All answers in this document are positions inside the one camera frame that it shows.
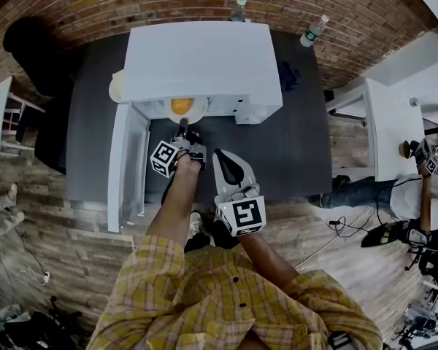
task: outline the white plate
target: white plate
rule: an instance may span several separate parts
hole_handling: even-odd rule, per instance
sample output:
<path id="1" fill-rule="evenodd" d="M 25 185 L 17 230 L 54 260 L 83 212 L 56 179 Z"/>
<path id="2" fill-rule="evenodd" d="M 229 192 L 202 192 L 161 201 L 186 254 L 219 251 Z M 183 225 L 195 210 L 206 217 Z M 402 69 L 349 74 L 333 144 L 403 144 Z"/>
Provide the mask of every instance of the white plate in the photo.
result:
<path id="1" fill-rule="evenodd" d="M 109 84 L 109 96 L 115 102 L 121 102 L 121 88 L 123 87 L 123 69 L 115 74 L 112 74 L 112 80 Z"/>
<path id="2" fill-rule="evenodd" d="M 164 108 L 166 109 L 167 117 L 173 120 L 175 123 L 180 123 L 182 118 L 188 119 L 188 124 L 198 122 L 207 111 L 208 100 L 206 96 L 199 96 L 193 98 L 193 105 L 184 115 L 174 113 L 172 110 L 172 100 L 165 100 Z"/>

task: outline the jeans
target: jeans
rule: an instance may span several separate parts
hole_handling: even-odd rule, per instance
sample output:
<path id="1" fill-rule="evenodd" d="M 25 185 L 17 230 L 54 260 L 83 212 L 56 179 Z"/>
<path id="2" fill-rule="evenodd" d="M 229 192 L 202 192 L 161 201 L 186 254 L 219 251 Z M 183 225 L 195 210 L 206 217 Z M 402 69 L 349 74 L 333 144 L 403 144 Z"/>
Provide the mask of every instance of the jeans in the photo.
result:
<path id="1" fill-rule="evenodd" d="M 346 187 L 337 189 L 332 193 L 321 196 L 321 207 L 332 209 L 339 206 L 371 206 L 376 208 L 376 200 L 379 209 L 393 214 L 390 207 L 391 191 L 396 180 L 376 182 L 374 178 L 362 179 L 348 184 Z"/>

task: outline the gray countertop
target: gray countertop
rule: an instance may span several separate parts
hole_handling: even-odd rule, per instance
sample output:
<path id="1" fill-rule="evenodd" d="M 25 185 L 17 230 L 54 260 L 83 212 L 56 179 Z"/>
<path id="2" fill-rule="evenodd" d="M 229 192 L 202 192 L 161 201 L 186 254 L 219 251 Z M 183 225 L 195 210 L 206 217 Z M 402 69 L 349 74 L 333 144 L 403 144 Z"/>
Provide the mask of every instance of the gray countertop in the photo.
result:
<path id="1" fill-rule="evenodd" d="M 266 201 L 288 201 L 331 190 L 329 127 L 318 65 L 312 48 L 296 35 L 272 32 L 278 63 L 287 61 L 301 75 L 283 107 L 260 125 L 236 125 L 233 117 L 205 117 L 191 126 L 207 146 L 207 170 L 201 174 L 196 201 L 216 195 L 212 171 L 215 148 L 229 150 L 255 171 Z M 67 141 L 67 194 L 70 200 L 107 202 L 110 146 L 116 106 L 108 93 L 112 74 L 123 68 L 128 34 L 89 43 L 70 110 Z M 152 120 L 150 151 L 170 140 L 177 125 Z M 148 167 L 146 202 L 159 202 L 168 179 Z"/>

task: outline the forearm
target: forearm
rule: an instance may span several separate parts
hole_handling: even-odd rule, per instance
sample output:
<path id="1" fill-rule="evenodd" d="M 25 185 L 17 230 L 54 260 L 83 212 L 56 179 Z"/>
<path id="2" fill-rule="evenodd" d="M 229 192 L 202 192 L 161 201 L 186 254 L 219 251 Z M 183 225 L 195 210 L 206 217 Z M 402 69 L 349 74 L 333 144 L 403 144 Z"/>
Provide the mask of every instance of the forearm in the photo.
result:
<path id="1" fill-rule="evenodd" d="M 282 258 L 259 233 L 239 237 L 256 271 L 279 288 L 285 287 L 299 273 Z"/>
<path id="2" fill-rule="evenodd" d="M 185 245 L 197 180 L 196 167 L 177 169 L 166 200 L 147 229 L 147 235 L 162 236 Z"/>
<path id="3" fill-rule="evenodd" d="M 423 178 L 420 196 L 420 228 L 430 230 L 431 213 L 431 176 Z"/>

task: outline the hand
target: hand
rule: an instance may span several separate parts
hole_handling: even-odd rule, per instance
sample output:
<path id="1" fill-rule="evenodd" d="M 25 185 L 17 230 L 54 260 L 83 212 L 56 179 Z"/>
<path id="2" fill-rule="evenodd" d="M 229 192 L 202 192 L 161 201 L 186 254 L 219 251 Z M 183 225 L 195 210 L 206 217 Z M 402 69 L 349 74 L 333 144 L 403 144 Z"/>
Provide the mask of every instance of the hand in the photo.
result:
<path id="1" fill-rule="evenodd" d="M 192 174 L 198 174 L 201 169 L 201 163 L 190 158 L 188 153 L 181 151 L 177 155 L 180 159 L 177 161 L 177 173 L 189 172 Z"/>

